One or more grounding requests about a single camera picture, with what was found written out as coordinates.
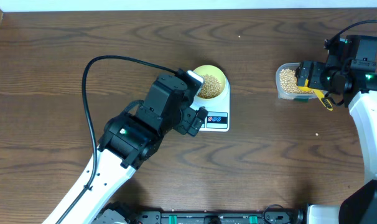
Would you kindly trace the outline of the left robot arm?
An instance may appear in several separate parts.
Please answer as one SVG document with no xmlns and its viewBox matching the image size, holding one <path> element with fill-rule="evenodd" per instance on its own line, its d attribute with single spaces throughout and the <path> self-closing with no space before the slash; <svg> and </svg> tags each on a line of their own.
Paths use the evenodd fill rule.
<svg viewBox="0 0 377 224">
<path fill-rule="evenodd" d="M 91 223 L 171 129 L 195 136 L 208 115 L 191 107 L 203 83 L 191 70 L 159 75 L 145 100 L 131 102 L 107 122 L 85 170 L 45 222 Z"/>
</svg>

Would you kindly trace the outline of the yellow measuring scoop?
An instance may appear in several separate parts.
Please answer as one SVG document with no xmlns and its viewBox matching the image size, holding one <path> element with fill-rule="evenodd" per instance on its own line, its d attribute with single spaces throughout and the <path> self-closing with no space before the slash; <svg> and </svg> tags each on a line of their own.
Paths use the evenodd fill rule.
<svg viewBox="0 0 377 224">
<path fill-rule="evenodd" d="M 302 91 L 312 91 L 316 95 L 316 97 L 320 100 L 320 102 L 324 105 L 324 107 L 328 109 L 329 111 L 332 111 L 333 110 L 332 102 L 325 96 L 325 94 L 321 90 L 309 88 L 308 85 L 309 85 L 309 80 L 306 79 L 304 86 L 297 86 L 297 87 L 298 89 Z"/>
</svg>

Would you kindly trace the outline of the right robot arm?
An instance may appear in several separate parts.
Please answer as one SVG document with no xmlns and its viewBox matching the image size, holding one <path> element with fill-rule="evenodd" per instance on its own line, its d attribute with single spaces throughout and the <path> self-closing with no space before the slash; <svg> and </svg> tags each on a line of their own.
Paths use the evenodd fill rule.
<svg viewBox="0 0 377 224">
<path fill-rule="evenodd" d="M 326 62 L 305 60 L 296 69 L 299 88 L 311 89 L 331 110 L 331 95 L 353 118 L 364 163 L 364 186 L 340 205 L 310 205 L 307 223 L 377 223 L 377 37 L 336 35 L 325 41 Z"/>
</svg>

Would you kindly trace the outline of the yellow bowl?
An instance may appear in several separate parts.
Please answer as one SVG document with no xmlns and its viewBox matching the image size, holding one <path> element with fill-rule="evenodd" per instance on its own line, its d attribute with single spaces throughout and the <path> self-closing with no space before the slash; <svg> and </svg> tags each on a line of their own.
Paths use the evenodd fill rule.
<svg viewBox="0 0 377 224">
<path fill-rule="evenodd" d="M 202 65 L 197 67 L 194 72 L 204 79 L 203 86 L 197 94 L 199 98 L 210 100 L 222 94 L 226 85 L 226 77 L 218 67 Z"/>
</svg>

